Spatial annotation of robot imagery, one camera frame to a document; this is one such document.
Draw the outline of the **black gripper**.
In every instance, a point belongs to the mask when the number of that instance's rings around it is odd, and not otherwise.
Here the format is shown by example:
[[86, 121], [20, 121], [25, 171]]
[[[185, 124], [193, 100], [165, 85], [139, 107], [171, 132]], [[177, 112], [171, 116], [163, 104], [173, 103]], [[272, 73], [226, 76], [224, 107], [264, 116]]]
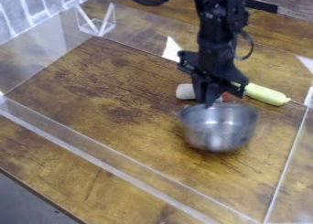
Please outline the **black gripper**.
[[177, 57], [177, 69], [191, 76], [195, 99], [200, 103], [206, 102], [207, 108], [224, 92], [243, 97], [248, 78], [235, 67], [232, 53], [218, 51], [203, 55], [180, 50]]

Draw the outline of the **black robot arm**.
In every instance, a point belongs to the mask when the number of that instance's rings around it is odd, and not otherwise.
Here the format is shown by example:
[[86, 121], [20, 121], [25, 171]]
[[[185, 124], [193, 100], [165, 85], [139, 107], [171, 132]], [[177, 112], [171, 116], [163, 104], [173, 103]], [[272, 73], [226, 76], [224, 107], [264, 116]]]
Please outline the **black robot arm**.
[[210, 108], [228, 92], [242, 98], [248, 78], [235, 67], [235, 46], [248, 12], [243, 0], [193, 0], [197, 51], [180, 50], [177, 69], [191, 76], [195, 99]]

